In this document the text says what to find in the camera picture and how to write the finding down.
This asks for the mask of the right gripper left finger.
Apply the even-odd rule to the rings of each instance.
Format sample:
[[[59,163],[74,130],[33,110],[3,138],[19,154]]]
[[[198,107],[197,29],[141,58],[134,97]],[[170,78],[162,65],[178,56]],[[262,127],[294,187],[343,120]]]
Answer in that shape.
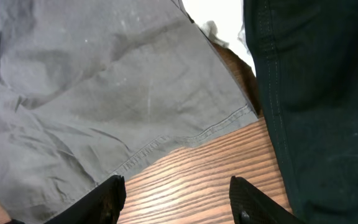
[[[125,201],[125,178],[113,175],[66,210],[49,219],[47,223],[117,223]]]

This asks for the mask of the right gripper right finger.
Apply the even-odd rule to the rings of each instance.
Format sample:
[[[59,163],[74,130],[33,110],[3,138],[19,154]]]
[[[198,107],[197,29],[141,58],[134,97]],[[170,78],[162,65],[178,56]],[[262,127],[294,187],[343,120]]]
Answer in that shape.
[[[242,177],[231,177],[229,199],[235,224],[304,224]]]

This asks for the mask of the grey shorts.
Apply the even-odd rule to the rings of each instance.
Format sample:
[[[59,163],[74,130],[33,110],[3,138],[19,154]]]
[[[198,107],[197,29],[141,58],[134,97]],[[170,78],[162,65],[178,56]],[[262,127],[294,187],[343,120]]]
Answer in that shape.
[[[16,220],[61,220],[256,120],[182,1],[0,1],[0,204]]]

